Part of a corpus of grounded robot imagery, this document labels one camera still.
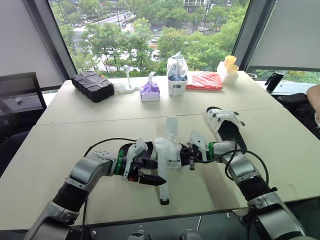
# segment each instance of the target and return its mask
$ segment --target person's arm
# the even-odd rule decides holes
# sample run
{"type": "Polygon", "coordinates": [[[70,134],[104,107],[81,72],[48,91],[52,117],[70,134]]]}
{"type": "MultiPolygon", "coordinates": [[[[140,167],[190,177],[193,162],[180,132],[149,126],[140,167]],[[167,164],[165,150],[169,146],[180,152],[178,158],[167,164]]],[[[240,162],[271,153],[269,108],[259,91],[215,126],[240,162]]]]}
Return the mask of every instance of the person's arm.
{"type": "Polygon", "coordinates": [[[310,87],[306,91],[306,95],[315,110],[316,121],[320,123],[320,84],[310,87]]]}

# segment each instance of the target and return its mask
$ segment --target green ring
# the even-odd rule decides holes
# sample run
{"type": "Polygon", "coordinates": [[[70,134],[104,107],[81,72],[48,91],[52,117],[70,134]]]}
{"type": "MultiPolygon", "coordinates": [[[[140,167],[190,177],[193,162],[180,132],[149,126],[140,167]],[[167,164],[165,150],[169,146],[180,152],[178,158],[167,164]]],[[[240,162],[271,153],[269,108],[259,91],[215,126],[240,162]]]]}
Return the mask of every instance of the green ring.
{"type": "Polygon", "coordinates": [[[214,159],[214,143],[213,141],[209,142],[209,156],[210,160],[214,159]]]}
{"type": "Polygon", "coordinates": [[[120,150],[119,155],[118,155],[118,161],[116,163],[115,170],[114,170],[115,175],[119,175],[119,171],[120,171],[121,164],[122,164],[122,158],[123,158],[124,154],[125,154],[125,152],[123,150],[120,150]]]}

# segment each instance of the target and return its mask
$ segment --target white table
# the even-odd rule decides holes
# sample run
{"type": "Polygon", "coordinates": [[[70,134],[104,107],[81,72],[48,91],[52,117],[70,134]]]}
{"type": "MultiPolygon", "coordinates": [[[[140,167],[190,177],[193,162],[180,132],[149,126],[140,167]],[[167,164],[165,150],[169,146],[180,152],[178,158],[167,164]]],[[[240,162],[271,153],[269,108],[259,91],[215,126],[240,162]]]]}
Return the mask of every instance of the white table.
{"type": "MultiPolygon", "coordinates": [[[[284,201],[320,196],[320,141],[284,108],[248,110],[238,116],[247,148],[265,161],[270,186],[284,201]]],[[[214,141],[203,114],[178,116],[176,140],[186,143],[192,129],[214,141]]],[[[165,117],[117,121],[38,124],[33,127],[0,179],[0,230],[28,229],[56,195],[76,162],[92,144],[107,138],[145,141],[166,136],[165,117]]],[[[95,150],[118,152],[123,141],[95,150]]],[[[261,164],[250,155],[265,176],[261,164]]],[[[224,174],[224,165],[196,163],[168,169],[169,205],[160,205],[156,187],[122,180],[100,179],[88,200],[87,224],[140,220],[215,212],[246,207],[238,187],[224,174]]],[[[76,224],[81,223],[82,214],[76,224]]]]}
{"type": "MultiPolygon", "coordinates": [[[[227,111],[282,108],[283,106],[264,91],[245,72],[233,86],[222,91],[186,90],[183,96],[168,95],[166,76],[153,80],[160,88],[159,102],[141,102],[140,93],[115,94],[99,103],[92,102],[71,83],[66,81],[43,113],[37,124],[97,122],[109,120],[156,118],[202,114],[210,106],[227,111]]],[[[127,84],[126,78],[110,79],[113,83],[127,84]]],[[[131,79],[131,85],[141,86],[147,77],[131,79]]]]}

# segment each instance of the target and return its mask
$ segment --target red package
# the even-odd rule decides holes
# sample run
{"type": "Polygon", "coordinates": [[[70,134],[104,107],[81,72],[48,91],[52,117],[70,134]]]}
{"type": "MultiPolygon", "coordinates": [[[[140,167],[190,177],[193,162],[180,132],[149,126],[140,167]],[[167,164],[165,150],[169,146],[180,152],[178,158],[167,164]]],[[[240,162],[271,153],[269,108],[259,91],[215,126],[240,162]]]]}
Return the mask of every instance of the red package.
{"type": "Polygon", "coordinates": [[[186,89],[220,91],[222,82],[216,72],[193,72],[192,84],[187,84],[186,89]]]}

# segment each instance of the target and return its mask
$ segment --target black chair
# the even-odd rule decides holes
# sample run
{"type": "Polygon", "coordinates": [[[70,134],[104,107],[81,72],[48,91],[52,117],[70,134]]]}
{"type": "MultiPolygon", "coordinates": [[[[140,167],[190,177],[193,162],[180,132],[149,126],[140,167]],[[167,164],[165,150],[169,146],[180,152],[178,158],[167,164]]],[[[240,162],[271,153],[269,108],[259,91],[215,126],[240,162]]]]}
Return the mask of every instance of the black chair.
{"type": "Polygon", "coordinates": [[[0,143],[30,130],[46,108],[35,72],[0,76],[0,143]]]}
{"type": "Polygon", "coordinates": [[[0,145],[0,178],[9,165],[11,159],[15,156],[21,144],[26,139],[28,133],[29,131],[25,131],[12,135],[5,139],[0,145]]]}
{"type": "Polygon", "coordinates": [[[307,95],[296,93],[277,97],[286,109],[289,110],[310,132],[320,140],[320,129],[315,121],[315,110],[309,103],[307,95]]]}

